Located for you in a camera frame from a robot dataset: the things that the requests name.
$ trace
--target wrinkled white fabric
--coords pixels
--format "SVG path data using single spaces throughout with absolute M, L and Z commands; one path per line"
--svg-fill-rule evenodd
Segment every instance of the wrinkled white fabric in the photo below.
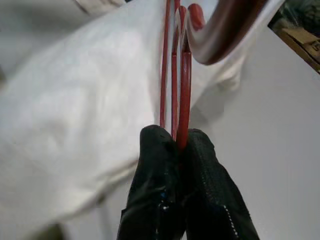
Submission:
M 198 2 L 207 18 L 217 3 Z M 281 2 L 268 2 L 226 59 L 193 61 L 192 104 L 210 85 L 239 84 L 249 47 Z M 164 11 L 164 0 L 134 0 L 8 80 L 0 93 L 1 240 L 74 214 L 134 170 L 140 130 L 158 123 Z
M 83 9 L 88 14 L 101 14 L 113 11 L 123 4 L 126 3 L 125 0 L 74 0 L 81 9 Z

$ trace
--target white fabric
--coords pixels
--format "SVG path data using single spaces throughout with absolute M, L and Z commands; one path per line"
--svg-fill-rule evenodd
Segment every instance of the white fabric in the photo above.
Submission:
M 113 11 L 123 4 L 125 0 L 74 0 L 89 14 L 100 14 Z
M 198 2 L 206 17 L 217 3 Z M 210 85 L 239 84 L 249 47 L 281 2 L 268 2 L 225 60 L 193 61 L 192 104 Z M 76 213 L 134 170 L 140 130 L 158 123 L 164 9 L 164 0 L 134 0 L 8 80 L 0 93 L 1 240 L 24 239 Z

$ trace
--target white cloth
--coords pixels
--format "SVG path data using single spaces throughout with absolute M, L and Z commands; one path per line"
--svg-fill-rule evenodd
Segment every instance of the white cloth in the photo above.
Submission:
M 193 61 L 192 104 L 210 85 L 238 84 L 249 47 L 281 2 L 268 2 L 226 59 Z M 206 17 L 216 3 L 200 2 Z M 140 130 L 158 123 L 164 11 L 164 0 L 134 0 L 8 80 L 0 93 L 1 240 L 76 213 L 135 169 Z

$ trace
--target cardboard box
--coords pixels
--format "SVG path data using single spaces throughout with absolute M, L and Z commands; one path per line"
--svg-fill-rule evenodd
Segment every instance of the cardboard box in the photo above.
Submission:
M 320 74 L 320 38 L 304 28 L 284 28 L 277 35 Z

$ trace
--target white surface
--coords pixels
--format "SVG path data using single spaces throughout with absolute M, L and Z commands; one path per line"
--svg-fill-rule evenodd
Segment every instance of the white surface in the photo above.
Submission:
M 240 89 L 208 89 L 191 111 L 191 127 L 213 141 L 261 240 L 320 236 L 319 123 L 320 76 L 269 29 L 257 40 Z M 123 184 L 104 205 L 107 220 L 99 231 L 107 229 L 110 239 L 116 239 L 129 186 Z

